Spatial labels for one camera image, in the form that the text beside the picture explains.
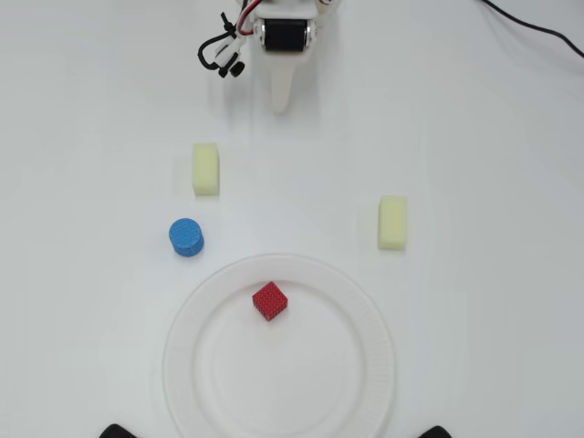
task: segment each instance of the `blue block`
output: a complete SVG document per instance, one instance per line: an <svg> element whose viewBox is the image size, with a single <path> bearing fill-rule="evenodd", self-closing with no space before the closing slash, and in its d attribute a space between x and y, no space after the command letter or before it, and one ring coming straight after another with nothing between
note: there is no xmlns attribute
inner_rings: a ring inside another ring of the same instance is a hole
<svg viewBox="0 0 584 438"><path fill-rule="evenodd" d="M183 257L196 256L204 245L201 227L192 219L179 219L169 232L174 251Z"/></svg>

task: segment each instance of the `red cube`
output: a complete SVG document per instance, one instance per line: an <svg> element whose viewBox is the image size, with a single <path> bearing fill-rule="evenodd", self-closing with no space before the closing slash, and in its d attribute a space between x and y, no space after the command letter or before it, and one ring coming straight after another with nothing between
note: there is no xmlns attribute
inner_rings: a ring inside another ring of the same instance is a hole
<svg viewBox="0 0 584 438"><path fill-rule="evenodd" d="M288 298L273 281L270 281L254 294L254 306L265 319L271 321L288 306Z"/></svg>

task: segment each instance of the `black wire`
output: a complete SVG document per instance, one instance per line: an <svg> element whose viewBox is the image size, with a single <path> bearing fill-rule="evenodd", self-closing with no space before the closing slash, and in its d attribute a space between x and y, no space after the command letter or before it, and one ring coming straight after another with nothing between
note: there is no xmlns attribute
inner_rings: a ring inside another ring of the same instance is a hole
<svg viewBox="0 0 584 438"><path fill-rule="evenodd" d="M571 48L572 50L574 50L581 57L584 57L584 52L582 52L582 50L580 50L579 48L577 48L576 45L574 43L572 43L568 39L567 36L562 35L559 32L556 32L555 30L545 29L544 27L540 27L540 26L536 26L536 25L530 25L529 23L526 23L525 21L520 20L519 18L515 18L511 14L508 14L507 12L505 12L499 6L495 5L490 0L480 0L480 1L483 2L484 4L488 5L488 6L492 7L493 9L495 9L495 11L498 12L499 14L501 14L502 16L510 19L511 21L515 21L518 25L525 26L525 27L529 27L530 29L537 30L539 32L543 32L544 34L553 35L554 37L558 37L558 38L562 39L569 46L569 48Z"/></svg>
<svg viewBox="0 0 584 438"><path fill-rule="evenodd" d="M213 64L209 64L207 62L207 60L204 58L203 51L206 48L208 48L211 44L217 43L219 41L223 41L227 37L233 37L233 39L237 38L237 35L235 34L235 26L232 25L229 22L229 20L227 20L227 17L225 16L225 14L221 14L221 18L223 19L224 29L226 32L224 34L221 34L220 36L216 36L215 38L211 38L211 39L205 41L199 47L199 53L198 53L199 60L201 61L201 64L203 64L203 67L205 67L207 70L217 70L219 68L219 66L215 62Z"/></svg>

